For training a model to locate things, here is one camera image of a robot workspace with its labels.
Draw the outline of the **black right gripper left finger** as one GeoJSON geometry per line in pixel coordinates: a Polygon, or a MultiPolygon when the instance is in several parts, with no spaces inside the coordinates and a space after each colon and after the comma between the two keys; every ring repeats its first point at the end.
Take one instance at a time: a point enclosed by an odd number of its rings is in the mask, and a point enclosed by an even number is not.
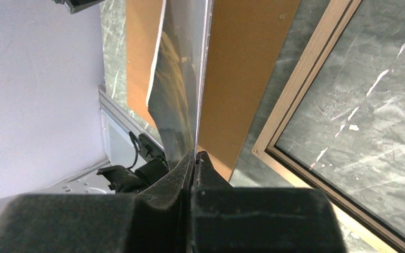
{"type": "Polygon", "coordinates": [[[139,194],[24,194],[0,214],[0,252],[184,252],[187,152],[139,194]]]}

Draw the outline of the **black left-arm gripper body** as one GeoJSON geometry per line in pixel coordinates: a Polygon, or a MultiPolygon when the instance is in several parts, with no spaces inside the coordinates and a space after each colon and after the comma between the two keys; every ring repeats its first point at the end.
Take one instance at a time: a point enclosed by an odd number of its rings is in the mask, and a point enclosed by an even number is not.
{"type": "Polygon", "coordinates": [[[75,14],[94,5],[100,4],[104,0],[53,0],[54,3],[63,5],[70,14],[75,14]]]}

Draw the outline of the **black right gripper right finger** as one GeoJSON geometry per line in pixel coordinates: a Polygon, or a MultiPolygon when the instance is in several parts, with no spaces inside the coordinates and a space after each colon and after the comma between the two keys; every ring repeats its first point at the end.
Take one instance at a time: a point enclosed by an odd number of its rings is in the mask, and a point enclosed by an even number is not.
{"type": "Polygon", "coordinates": [[[196,156],[190,224],[193,252],[346,252],[322,191],[233,187],[205,151],[196,156]]]}

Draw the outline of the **landscape photo print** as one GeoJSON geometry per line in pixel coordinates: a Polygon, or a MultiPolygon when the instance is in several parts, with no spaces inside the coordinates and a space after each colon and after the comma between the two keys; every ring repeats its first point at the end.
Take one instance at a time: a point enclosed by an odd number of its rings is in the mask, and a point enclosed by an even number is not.
{"type": "Polygon", "coordinates": [[[197,153],[213,5],[161,3],[146,104],[169,169],[197,153]]]}

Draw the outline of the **brown frame backing board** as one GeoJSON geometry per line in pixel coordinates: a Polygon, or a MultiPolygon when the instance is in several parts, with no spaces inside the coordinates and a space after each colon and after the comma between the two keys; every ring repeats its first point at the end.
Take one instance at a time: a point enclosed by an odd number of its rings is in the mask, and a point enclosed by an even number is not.
{"type": "MultiPolygon", "coordinates": [[[[200,146],[229,179],[299,1],[215,1],[200,146]]],[[[146,97],[161,1],[126,1],[127,104],[152,123],[146,97]]]]}

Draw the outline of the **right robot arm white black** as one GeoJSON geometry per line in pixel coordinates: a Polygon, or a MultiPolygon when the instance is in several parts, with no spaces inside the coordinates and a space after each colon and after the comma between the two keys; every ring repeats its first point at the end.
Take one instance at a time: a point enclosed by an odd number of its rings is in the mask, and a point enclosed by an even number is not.
{"type": "Polygon", "coordinates": [[[112,194],[25,194],[0,214],[0,252],[346,252],[327,196],[310,188],[234,188],[205,151],[174,168],[130,134],[140,167],[97,175],[112,194]]]}

